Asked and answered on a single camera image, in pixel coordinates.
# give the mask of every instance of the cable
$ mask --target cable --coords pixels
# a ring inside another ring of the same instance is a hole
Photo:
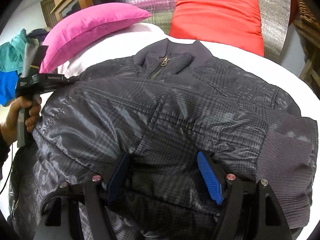
[[[12,171],[12,163],[13,163],[13,145],[11,146],[11,167],[10,167],[10,171],[9,171],[8,177],[7,177],[7,179],[6,179],[5,183],[4,183],[4,186],[3,186],[3,188],[2,188],[2,190],[0,192],[0,195],[4,191],[5,186],[7,185],[7,182],[9,180],[9,178],[10,178],[10,174],[11,174],[11,171]]]
[[[39,214],[38,214],[39,220],[41,220],[42,215],[45,211],[45,208],[51,200],[53,200],[55,198],[59,198],[59,197],[64,197],[64,196],[66,196],[68,198],[73,198],[73,199],[76,198],[76,195],[72,192],[69,192],[69,191],[54,191],[54,192],[49,193],[47,196],[45,196],[40,203]]]

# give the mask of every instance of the ribbed cuff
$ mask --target ribbed cuff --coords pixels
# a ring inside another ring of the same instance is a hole
[[[311,150],[306,141],[269,132],[257,161],[256,181],[269,181],[290,228],[304,227],[309,222]]]

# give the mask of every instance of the pink pillow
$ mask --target pink pillow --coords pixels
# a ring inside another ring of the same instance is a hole
[[[40,73],[53,71],[99,38],[150,16],[149,12],[126,3],[104,3],[71,14],[45,38],[43,45],[49,47]]]

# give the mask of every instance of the zipper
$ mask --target zipper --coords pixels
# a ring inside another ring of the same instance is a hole
[[[160,64],[160,68],[159,68],[156,72],[154,72],[154,73],[151,75],[151,77],[149,77],[149,79],[155,80],[156,77],[160,74],[160,72],[165,68],[165,66],[167,65],[168,61],[169,61],[169,58],[167,58],[167,57],[164,58],[163,61],[162,61],[162,63]]]

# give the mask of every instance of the puffer jacket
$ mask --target puffer jacket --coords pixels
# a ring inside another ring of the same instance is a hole
[[[159,41],[77,79],[53,93],[35,143],[16,154],[10,209],[23,240],[32,239],[46,194],[61,181],[102,173],[120,152],[132,164],[108,210],[117,239],[211,238],[220,207],[198,170],[200,150],[241,179],[267,179],[290,228],[308,223],[317,123],[301,117],[282,89],[213,57],[199,41]]]

